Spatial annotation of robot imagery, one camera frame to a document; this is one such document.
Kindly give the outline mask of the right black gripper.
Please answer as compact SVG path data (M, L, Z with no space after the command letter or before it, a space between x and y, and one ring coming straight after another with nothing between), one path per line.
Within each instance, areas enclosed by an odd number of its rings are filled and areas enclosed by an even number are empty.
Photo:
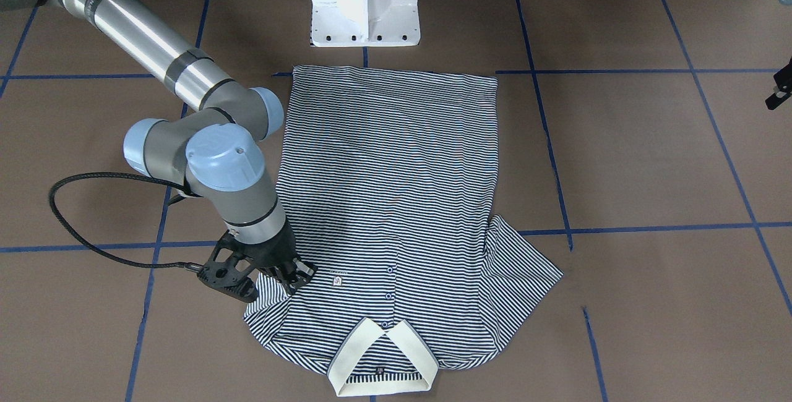
M282 228L269 241L248 244L247 256L255 268L273 277L286 294L297 293L317 272L317 265L299 259L291 228Z

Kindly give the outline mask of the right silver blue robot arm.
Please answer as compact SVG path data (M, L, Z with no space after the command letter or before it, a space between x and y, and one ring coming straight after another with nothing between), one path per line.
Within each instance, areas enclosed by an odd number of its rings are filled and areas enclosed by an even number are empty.
M133 173L90 172L54 183L48 204L59 224L105 258L136 268L186 270L210 289L243 302L259 295L252 272L279 283L289 297L308 284L317 267L297 253L259 146L285 123L285 109L274 92L242 86L141 0L2 0L2 11L47 4L107 36L192 110L176 121L144 119L128 129L123 154ZM136 263L88 242L62 215L56 194L68 183L111 177L170 187L176 191L172 203L188 197L212 203L226 230L209 258L204 263Z

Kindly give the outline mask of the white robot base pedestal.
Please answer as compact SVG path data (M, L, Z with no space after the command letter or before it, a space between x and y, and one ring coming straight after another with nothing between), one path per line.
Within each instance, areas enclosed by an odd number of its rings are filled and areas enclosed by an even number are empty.
M309 41L319 48L419 45L418 0L311 0Z

